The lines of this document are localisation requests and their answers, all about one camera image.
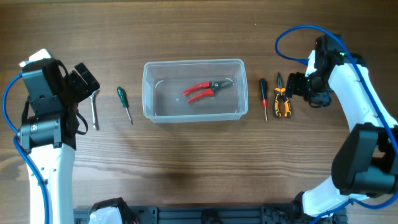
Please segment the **orange black needle-nose pliers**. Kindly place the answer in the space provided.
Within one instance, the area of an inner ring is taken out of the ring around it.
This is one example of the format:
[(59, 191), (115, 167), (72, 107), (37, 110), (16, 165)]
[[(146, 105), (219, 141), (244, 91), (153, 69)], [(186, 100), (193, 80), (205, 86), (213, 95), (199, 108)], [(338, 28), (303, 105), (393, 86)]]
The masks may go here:
[(292, 107), (288, 96), (285, 94), (285, 86), (282, 75), (277, 73), (276, 88), (274, 89), (274, 100), (272, 110), (275, 118), (290, 118), (292, 115)]

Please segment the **silver socket wrench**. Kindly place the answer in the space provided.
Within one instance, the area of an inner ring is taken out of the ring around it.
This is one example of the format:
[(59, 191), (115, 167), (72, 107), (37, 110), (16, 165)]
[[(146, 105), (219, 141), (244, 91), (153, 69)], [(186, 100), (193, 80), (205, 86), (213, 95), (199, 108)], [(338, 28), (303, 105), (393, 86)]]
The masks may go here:
[(98, 118), (97, 118), (97, 112), (96, 112), (96, 105), (95, 105), (95, 97), (96, 94), (98, 93), (98, 90), (95, 90), (91, 95), (90, 95), (90, 101), (91, 101), (91, 110), (92, 110), (92, 118), (93, 118), (93, 128), (97, 131), (99, 130), (98, 127)]

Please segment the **black red screwdriver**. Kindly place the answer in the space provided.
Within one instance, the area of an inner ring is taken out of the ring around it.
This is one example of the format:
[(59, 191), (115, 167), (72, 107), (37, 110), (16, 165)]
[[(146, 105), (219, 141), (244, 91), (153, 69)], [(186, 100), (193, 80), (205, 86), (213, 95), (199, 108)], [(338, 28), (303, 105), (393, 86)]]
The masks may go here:
[(264, 107), (264, 117), (267, 121), (267, 82), (264, 78), (259, 80), (259, 89), (261, 91), (262, 104)]

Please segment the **green handled screwdriver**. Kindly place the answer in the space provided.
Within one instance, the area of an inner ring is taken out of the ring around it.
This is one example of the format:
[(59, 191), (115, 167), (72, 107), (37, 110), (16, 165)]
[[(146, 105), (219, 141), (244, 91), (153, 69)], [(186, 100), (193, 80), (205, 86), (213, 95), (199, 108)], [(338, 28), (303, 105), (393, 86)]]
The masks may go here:
[(129, 111), (129, 104), (128, 104), (128, 100), (127, 100), (127, 94), (126, 94), (125, 90), (122, 87), (119, 86), (119, 87), (117, 87), (117, 93), (118, 93), (119, 99), (121, 100), (121, 103), (122, 103), (123, 107), (126, 110), (127, 116), (128, 116), (128, 118), (130, 120), (130, 123), (133, 124), (133, 120), (132, 120), (132, 117), (131, 117), (131, 114), (130, 114), (130, 111)]

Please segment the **red handled snips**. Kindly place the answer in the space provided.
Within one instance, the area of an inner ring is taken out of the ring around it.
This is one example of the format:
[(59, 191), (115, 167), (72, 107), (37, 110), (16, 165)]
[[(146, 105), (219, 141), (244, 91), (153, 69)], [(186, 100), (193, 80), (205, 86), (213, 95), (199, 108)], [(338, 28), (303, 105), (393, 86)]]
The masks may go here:
[(231, 86), (234, 82), (227, 80), (227, 81), (218, 81), (218, 82), (211, 82), (211, 81), (206, 81), (203, 83), (199, 83), (196, 85), (191, 86), (190, 88), (186, 89), (183, 91), (183, 95), (184, 96), (188, 96), (191, 93), (198, 91), (198, 90), (203, 90), (202, 92), (200, 92), (199, 94), (191, 97), (187, 103), (193, 103), (195, 101), (198, 101), (204, 97), (208, 97), (208, 96), (215, 96), (216, 92), (218, 92), (219, 90), (226, 88), (228, 86)]

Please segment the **clear plastic container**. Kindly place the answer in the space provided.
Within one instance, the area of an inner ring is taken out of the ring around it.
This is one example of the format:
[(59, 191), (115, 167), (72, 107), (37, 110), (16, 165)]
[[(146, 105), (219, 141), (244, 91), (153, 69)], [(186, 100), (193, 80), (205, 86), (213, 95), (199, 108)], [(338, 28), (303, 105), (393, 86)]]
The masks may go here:
[(239, 120), (249, 109), (244, 62), (148, 62), (143, 71), (142, 109), (153, 123)]

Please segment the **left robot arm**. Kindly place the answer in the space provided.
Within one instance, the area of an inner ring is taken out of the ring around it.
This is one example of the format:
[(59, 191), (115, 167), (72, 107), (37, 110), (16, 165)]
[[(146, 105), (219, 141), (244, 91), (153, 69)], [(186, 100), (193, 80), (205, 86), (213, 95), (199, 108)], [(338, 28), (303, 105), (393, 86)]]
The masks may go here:
[(55, 58), (28, 63), (29, 92), (17, 143), (28, 159), (31, 223), (73, 223), (72, 172), (76, 136), (86, 120), (78, 104), (100, 88), (84, 63), (68, 72)]

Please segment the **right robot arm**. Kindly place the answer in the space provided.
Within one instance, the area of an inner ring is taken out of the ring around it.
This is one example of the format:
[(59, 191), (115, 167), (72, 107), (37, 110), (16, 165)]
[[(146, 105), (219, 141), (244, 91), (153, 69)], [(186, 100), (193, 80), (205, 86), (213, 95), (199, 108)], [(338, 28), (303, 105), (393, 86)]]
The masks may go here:
[(313, 108), (331, 104), (336, 94), (349, 135), (331, 165), (331, 176), (299, 193), (297, 218), (327, 217), (348, 202), (397, 193), (397, 121), (386, 111), (359, 54), (348, 55), (341, 37), (320, 36), (305, 73), (291, 73), (285, 94), (303, 97)]

